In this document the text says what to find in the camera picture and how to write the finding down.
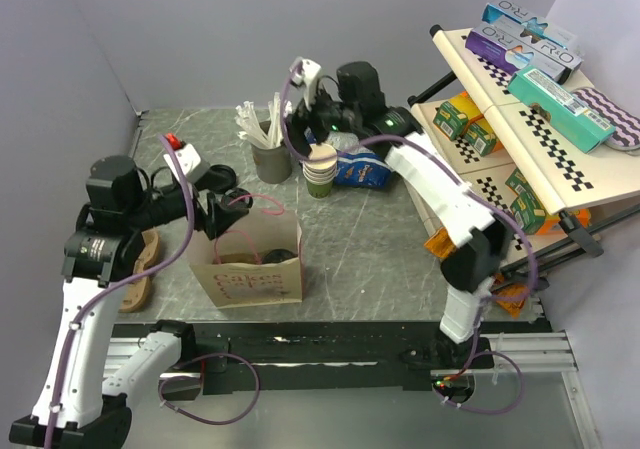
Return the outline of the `pink paper gift bag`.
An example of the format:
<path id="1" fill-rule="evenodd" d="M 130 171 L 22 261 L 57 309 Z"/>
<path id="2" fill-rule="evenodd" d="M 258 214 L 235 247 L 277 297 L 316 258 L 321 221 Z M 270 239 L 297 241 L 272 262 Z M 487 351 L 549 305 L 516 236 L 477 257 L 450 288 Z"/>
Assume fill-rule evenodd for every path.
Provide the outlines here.
<path id="1" fill-rule="evenodd" d="M 219 309 L 299 303 L 303 300 L 302 231 L 297 214 L 277 199 L 251 208 L 220 237 L 193 234 L 186 250 L 200 286 Z"/>

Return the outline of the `black plastic cup lid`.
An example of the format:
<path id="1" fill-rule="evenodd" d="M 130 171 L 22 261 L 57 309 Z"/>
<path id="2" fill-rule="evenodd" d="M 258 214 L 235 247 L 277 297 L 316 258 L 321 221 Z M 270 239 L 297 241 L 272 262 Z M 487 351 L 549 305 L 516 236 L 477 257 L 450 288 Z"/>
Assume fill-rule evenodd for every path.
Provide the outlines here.
<path id="1" fill-rule="evenodd" d="M 264 255 L 263 264 L 280 264 L 284 261 L 293 259 L 296 254 L 287 249 L 274 249 Z"/>

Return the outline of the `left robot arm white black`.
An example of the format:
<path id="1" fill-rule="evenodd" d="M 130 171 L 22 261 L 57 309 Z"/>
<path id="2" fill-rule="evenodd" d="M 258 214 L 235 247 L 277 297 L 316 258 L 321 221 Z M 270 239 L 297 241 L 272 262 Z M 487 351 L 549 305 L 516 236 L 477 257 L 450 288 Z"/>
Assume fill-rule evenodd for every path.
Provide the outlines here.
<path id="1" fill-rule="evenodd" d="M 169 185 L 128 156 L 95 162 L 86 180 L 88 202 L 64 246 L 63 309 L 51 365 L 31 413 L 15 420 L 9 440 L 36 448 L 120 448 L 144 384 L 172 368 L 191 368 L 198 356 L 193 325 L 154 323 L 142 346 L 116 373 L 103 371 L 112 328 L 129 286 L 169 266 L 134 270 L 144 232 L 185 219 L 188 236 L 214 238 L 247 215 L 250 203 L 226 204 L 240 194 L 226 165 L 210 165 L 180 150 L 166 155 Z"/>

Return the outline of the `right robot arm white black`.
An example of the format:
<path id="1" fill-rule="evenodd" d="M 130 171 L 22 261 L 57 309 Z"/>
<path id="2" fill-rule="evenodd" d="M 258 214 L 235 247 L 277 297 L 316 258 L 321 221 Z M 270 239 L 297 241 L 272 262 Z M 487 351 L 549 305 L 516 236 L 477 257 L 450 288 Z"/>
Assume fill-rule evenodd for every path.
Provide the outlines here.
<path id="1" fill-rule="evenodd" d="M 285 143 L 293 154 L 309 161 L 312 134 L 319 144 L 336 132 L 351 133 L 398 173 L 435 213 L 455 247 L 440 264 L 448 284 L 437 342 L 438 359 L 459 367 L 472 353 L 470 341 L 479 325 L 481 307 L 513 237 L 495 210 L 477 199 L 437 152 L 421 124 L 403 107 L 385 101 L 376 69 L 357 61 L 336 72 L 339 97 L 322 85 L 323 70 L 316 62 L 297 58 L 289 69 L 287 88 L 302 90 L 292 113 L 282 112 Z"/>

